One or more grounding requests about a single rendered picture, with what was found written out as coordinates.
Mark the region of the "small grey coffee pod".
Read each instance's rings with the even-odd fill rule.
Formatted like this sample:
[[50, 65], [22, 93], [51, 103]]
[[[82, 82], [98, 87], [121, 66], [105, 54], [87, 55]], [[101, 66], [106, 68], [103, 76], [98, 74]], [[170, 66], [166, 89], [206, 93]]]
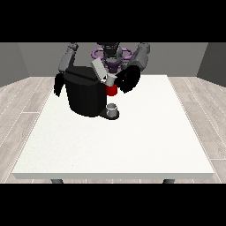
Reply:
[[108, 87], [113, 87], [116, 78], [117, 78], [116, 75], [109, 73], [107, 75], [107, 79], [106, 79], [105, 85], [108, 86]]

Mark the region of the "black coffee machine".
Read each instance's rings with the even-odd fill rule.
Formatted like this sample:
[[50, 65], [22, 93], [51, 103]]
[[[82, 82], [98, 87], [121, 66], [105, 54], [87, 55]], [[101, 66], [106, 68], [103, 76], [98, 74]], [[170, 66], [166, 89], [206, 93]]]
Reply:
[[98, 80], [94, 69], [86, 66], [70, 66], [64, 73], [65, 89], [70, 108], [83, 117], [119, 118], [107, 114], [106, 87]]

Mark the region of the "pale grey machine lid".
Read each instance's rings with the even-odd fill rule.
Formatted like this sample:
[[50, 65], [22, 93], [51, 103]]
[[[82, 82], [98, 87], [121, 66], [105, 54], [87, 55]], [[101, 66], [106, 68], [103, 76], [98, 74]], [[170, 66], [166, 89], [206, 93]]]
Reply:
[[103, 80], [106, 77], [107, 72], [100, 58], [96, 58], [95, 60], [93, 60], [91, 62], [91, 66], [94, 69], [94, 72], [99, 80]]

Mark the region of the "red pod holder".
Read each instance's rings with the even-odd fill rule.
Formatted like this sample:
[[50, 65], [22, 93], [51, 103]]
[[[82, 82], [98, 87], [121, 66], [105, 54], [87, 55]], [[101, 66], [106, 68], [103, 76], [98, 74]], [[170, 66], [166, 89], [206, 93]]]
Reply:
[[106, 95], [108, 96], [114, 96], [117, 94], [117, 86], [113, 85], [112, 87], [105, 86], [106, 89]]

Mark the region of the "small grey cup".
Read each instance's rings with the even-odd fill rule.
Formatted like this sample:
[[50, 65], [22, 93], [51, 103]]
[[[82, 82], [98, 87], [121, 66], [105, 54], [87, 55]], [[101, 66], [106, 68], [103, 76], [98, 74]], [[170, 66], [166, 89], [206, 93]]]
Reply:
[[109, 117], [115, 117], [117, 115], [117, 105], [115, 103], [109, 103], [106, 109]]

